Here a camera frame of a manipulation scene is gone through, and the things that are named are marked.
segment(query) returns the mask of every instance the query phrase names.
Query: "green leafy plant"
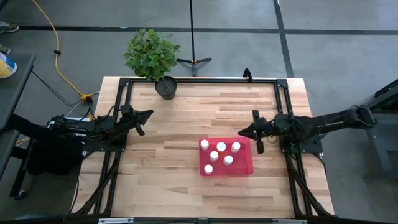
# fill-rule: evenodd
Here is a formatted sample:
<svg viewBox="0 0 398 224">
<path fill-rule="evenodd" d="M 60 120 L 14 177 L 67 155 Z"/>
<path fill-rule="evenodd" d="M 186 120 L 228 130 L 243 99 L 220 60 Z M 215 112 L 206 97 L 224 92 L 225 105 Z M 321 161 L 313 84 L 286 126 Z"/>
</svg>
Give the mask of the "green leafy plant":
<svg viewBox="0 0 398 224">
<path fill-rule="evenodd" d="M 147 80 L 159 81 L 165 72 L 177 65 L 176 53 L 179 45 L 171 43 L 163 34 L 153 29 L 140 29 L 129 41 L 129 46 L 123 57 L 127 60 L 125 66 L 134 69 L 134 73 Z"/>
</svg>

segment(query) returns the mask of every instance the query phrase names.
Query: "tripod base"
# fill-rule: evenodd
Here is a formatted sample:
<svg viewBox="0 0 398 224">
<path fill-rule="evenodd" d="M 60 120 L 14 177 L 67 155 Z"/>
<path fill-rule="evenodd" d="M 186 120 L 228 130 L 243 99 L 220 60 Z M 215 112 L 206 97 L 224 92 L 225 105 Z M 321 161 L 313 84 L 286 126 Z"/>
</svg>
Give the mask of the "tripod base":
<svg viewBox="0 0 398 224">
<path fill-rule="evenodd" d="M 209 62 L 211 61 L 211 58 L 204 58 L 204 59 L 200 59 L 200 60 L 185 60 L 185 59 L 179 59 L 177 58 L 178 62 L 185 62 L 185 63 L 189 63 L 190 65 L 192 65 L 192 76 L 196 76 L 197 75 L 197 65 L 200 62 Z"/>
</svg>

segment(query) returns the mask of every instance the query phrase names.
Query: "gray concrete floor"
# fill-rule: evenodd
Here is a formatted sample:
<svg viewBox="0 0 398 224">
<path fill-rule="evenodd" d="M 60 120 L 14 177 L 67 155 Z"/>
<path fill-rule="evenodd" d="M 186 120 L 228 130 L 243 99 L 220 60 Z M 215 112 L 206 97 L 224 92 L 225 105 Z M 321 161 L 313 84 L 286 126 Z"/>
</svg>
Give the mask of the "gray concrete floor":
<svg viewBox="0 0 398 224">
<path fill-rule="evenodd" d="M 189 3 L 183 0 L 39 0 L 55 24 L 71 26 L 189 27 Z M 286 29 L 398 29 L 394 0 L 280 0 Z M 277 28 L 271 0 L 194 0 L 196 27 Z M 0 20 L 47 25 L 30 0 L 13 0 Z M 133 75 L 122 54 L 130 32 L 59 32 L 61 71 L 85 93 L 98 91 L 106 75 Z M 213 60 L 198 69 L 199 76 L 240 77 L 244 68 L 255 77 L 286 77 L 278 34 L 195 34 L 197 58 Z M 191 58 L 190 34 L 174 33 L 182 46 L 179 56 Z M 36 54 L 35 72 L 71 102 L 78 95 L 57 75 L 53 63 L 55 37 L 50 31 L 21 30 L 1 34 L 0 43 L 13 52 Z M 305 79 L 313 115 L 332 113 L 370 99 L 398 78 L 398 36 L 288 35 L 295 77 Z M 190 76 L 178 65 L 173 76 Z M 85 107 L 79 107 L 82 113 Z M 31 76 L 16 113 L 38 124 L 69 108 Z M 362 176 L 379 169 L 364 131 L 346 129 L 323 141 L 328 183 L 335 213 L 345 218 L 398 222 L 398 182 L 365 184 Z M 19 215 L 55 215 L 68 211 L 77 170 L 67 177 L 43 174 L 28 177 L 25 200 L 8 192 L 19 162 L 11 160 L 0 182 L 0 219 Z"/>
</svg>

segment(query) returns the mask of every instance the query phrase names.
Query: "potted plant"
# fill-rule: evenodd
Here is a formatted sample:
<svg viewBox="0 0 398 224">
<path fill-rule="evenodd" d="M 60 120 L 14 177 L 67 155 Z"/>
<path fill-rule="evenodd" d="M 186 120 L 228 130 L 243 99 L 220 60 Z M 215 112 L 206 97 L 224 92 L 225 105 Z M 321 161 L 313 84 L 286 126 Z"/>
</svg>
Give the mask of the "potted plant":
<svg viewBox="0 0 398 224">
<path fill-rule="evenodd" d="M 171 72 L 177 65 L 176 52 L 179 45 L 171 43 L 163 34 L 153 29 L 145 31 L 140 29 L 129 41 L 126 53 L 125 66 L 134 70 L 139 77 L 147 80 L 155 80 L 156 92 L 165 100 L 171 100 L 177 90 L 177 82 L 173 77 L 165 76 L 165 72 Z"/>
</svg>

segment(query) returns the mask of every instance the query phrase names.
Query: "white bottle cap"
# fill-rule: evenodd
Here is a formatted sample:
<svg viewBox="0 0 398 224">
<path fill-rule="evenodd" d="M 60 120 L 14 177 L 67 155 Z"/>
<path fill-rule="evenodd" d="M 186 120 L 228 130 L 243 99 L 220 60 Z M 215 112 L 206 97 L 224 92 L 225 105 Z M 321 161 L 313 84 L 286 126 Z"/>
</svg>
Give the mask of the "white bottle cap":
<svg viewBox="0 0 398 224">
<path fill-rule="evenodd" d="M 211 174 L 212 172 L 213 172 L 213 167 L 210 164 L 205 165 L 205 174 Z"/>
<path fill-rule="evenodd" d="M 231 151 L 237 153 L 241 149 L 241 144 L 239 142 L 234 142 L 231 147 Z"/>
<path fill-rule="evenodd" d="M 216 161 L 218 159 L 218 152 L 217 151 L 213 151 L 210 153 L 210 160 L 211 161 Z"/>
<path fill-rule="evenodd" d="M 229 166 L 229 165 L 231 165 L 232 164 L 232 161 L 233 161 L 234 159 L 232 158 L 232 156 L 226 156 L 225 158 L 224 158 L 224 164 L 226 165 L 226 166 Z"/>
<path fill-rule="evenodd" d="M 202 140 L 200 142 L 200 148 L 204 151 L 206 151 L 209 148 L 209 141 L 207 140 Z"/>
<path fill-rule="evenodd" d="M 225 144 L 225 143 L 219 142 L 219 143 L 217 144 L 217 150 L 219 150 L 220 152 L 224 152 L 225 149 L 226 149 L 226 144 Z"/>
</svg>

